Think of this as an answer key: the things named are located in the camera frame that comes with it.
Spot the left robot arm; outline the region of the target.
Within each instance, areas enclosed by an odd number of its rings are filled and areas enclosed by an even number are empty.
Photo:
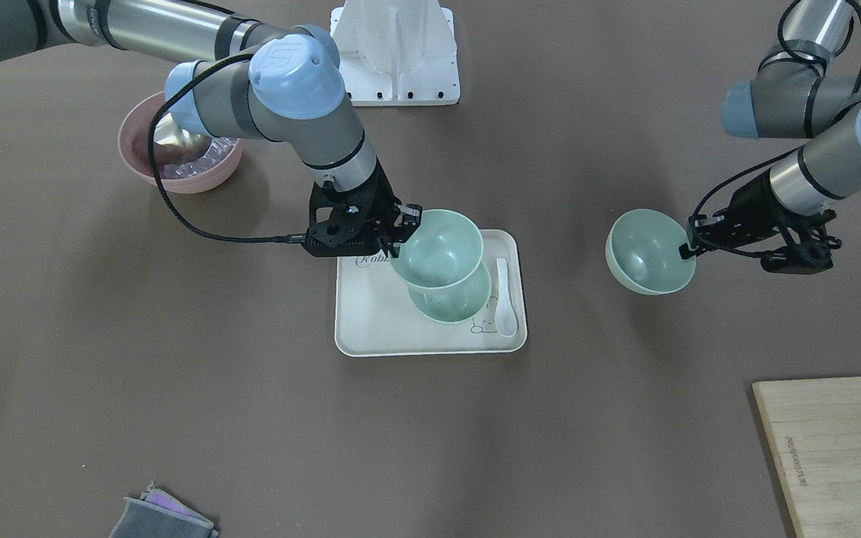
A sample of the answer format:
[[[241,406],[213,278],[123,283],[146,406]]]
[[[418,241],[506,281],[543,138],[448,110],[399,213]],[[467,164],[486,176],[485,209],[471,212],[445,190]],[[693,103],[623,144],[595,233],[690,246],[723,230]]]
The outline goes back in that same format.
[[[755,177],[714,214],[694,210],[691,260],[720,250],[758,259],[770,273],[819,273],[833,266],[833,204],[861,191],[861,67],[829,76],[833,59],[861,31],[857,1],[794,1],[755,78],[735,83],[722,126],[737,137],[801,139],[803,145],[752,168]]]

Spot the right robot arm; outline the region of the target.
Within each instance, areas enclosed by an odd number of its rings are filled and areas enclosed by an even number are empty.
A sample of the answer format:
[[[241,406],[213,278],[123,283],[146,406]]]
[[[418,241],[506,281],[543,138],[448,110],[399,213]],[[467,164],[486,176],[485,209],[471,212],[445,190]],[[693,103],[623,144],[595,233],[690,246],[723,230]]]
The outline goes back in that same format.
[[[171,114],[199,135],[289,143],[310,170],[307,230],[270,243],[316,258],[396,258],[419,228],[422,208],[393,193],[322,28],[277,28],[198,1],[0,1],[0,62],[71,43],[175,63],[144,135],[165,203],[152,133]]]

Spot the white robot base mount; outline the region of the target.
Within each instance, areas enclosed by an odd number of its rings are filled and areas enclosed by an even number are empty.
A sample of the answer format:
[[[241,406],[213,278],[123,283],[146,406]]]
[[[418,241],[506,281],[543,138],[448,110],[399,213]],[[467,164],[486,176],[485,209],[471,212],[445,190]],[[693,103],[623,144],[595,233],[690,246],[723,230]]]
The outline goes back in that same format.
[[[346,93],[356,107],[456,105],[454,14],[438,1],[345,1],[330,13]]]

